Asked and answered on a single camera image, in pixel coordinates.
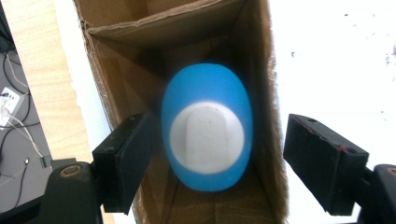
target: cardboard flap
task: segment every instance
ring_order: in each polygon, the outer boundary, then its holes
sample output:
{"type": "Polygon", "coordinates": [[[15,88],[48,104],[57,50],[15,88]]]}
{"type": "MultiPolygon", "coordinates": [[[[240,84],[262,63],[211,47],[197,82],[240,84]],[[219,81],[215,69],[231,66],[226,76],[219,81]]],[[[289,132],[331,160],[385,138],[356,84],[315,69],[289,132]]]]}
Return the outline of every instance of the cardboard flap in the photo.
{"type": "Polygon", "coordinates": [[[74,0],[82,23],[88,27],[139,20],[149,14],[146,1],[74,0]]]}
{"type": "Polygon", "coordinates": [[[169,49],[228,32],[245,1],[202,0],[139,21],[90,28],[87,32],[140,49],[169,49]]]}

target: bolt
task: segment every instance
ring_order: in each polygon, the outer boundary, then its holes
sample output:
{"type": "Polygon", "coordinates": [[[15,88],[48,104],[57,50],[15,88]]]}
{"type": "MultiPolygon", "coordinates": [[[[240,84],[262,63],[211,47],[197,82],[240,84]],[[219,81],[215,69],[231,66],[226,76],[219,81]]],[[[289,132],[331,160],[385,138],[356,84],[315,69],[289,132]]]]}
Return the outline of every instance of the bolt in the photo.
{"type": "Polygon", "coordinates": [[[81,170],[81,168],[82,167],[80,165],[69,165],[62,169],[61,176],[69,177],[71,175],[76,175],[81,170]]]}

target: wooden table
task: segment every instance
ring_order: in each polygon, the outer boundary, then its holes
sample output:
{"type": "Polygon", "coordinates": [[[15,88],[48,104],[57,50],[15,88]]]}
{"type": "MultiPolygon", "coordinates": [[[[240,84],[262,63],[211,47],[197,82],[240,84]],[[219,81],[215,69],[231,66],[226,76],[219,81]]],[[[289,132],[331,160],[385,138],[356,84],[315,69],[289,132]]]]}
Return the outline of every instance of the wooden table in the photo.
{"type": "MultiPolygon", "coordinates": [[[[3,0],[52,158],[92,161],[77,96],[71,85],[53,0],[3,0]]],[[[111,214],[105,223],[114,223],[111,214]]]]}

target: blue egg-shaped object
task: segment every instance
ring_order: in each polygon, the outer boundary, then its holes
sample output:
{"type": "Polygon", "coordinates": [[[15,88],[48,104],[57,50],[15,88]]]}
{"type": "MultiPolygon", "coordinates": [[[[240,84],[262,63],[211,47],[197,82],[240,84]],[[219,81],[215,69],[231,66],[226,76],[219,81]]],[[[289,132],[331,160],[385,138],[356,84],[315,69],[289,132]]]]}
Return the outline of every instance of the blue egg-shaped object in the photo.
{"type": "Polygon", "coordinates": [[[189,188],[217,191],[244,173],[252,144],[247,92],[228,68],[185,67],[163,97],[163,142],[177,177],[189,188]]]}

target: cardboard box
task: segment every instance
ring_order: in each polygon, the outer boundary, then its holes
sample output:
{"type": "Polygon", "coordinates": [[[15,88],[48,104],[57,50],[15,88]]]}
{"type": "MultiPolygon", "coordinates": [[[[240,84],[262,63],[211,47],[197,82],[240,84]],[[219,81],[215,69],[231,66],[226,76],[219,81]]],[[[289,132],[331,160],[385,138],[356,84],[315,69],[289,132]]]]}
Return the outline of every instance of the cardboard box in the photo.
{"type": "Polygon", "coordinates": [[[253,108],[249,166],[232,188],[188,189],[161,137],[134,199],[141,223],[283,223],[287,183],[265,0],[76,0],[86,49],[110,124],[152,111],[159,117],[170,78],[192,63],[220,63],[239,75],[253,108]]]}

